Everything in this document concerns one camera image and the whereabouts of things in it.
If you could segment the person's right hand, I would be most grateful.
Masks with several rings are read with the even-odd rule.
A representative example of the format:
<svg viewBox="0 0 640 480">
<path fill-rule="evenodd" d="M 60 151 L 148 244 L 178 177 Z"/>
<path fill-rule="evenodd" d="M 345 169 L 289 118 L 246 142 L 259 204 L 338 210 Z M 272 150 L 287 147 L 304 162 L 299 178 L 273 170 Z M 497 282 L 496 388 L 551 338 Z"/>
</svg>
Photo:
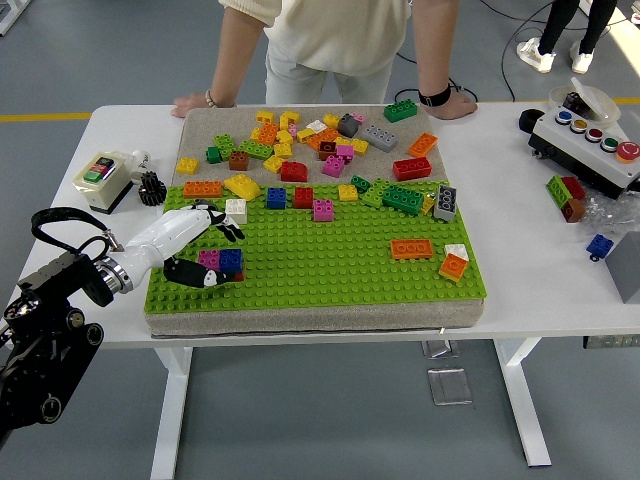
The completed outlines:
<svg viewBox="0 0 640 480">
<path fill-rule="evenodd" d="M 176 118 L 185 118 L 187 113 L 194 109 L 208 108 L 206 94 L 194 92 L 186 96 L 178 97 L 173 102 L 171 115 Z"/>
</svg>

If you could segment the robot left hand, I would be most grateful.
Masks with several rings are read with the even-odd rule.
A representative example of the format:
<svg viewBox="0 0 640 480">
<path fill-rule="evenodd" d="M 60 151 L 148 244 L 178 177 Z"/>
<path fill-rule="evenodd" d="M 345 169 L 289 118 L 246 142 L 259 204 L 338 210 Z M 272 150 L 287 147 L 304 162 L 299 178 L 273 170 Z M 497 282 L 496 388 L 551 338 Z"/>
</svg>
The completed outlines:
<svg viewBox="0 0 640 480">
<path fill-rule="evenodd" d="M 137 288 L 146 273 L 153 268 L 161 268 L 170 282 L 194 288 L 213 287 L 234 281 L 234 273 L 215 271 L 197 262 L 176 257 L 177 253 L 212 226 L 231 242 L 244 237 L 231 217 L 207 202 L 164 213 L 133 237 L 122 252 L 111 255 L 119 268 L 121 291 L 128 293 Z"/>
</svg>

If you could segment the person's left hand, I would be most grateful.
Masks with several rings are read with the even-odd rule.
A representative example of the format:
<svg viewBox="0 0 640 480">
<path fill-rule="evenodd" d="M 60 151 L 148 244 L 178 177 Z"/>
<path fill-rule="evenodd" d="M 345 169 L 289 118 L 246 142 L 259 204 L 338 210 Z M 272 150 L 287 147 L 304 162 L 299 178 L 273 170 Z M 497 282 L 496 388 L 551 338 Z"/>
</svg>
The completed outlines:
<svg viewBox="0 0 640 480">
<path fill-rule="evenodd" d="M 424 106 L 424 110 L 440 120 L 455 120 L 474 113 L 477 104 L 464 93 L 452 91 L 449 100 L 438 107 Z"/>
</svg>

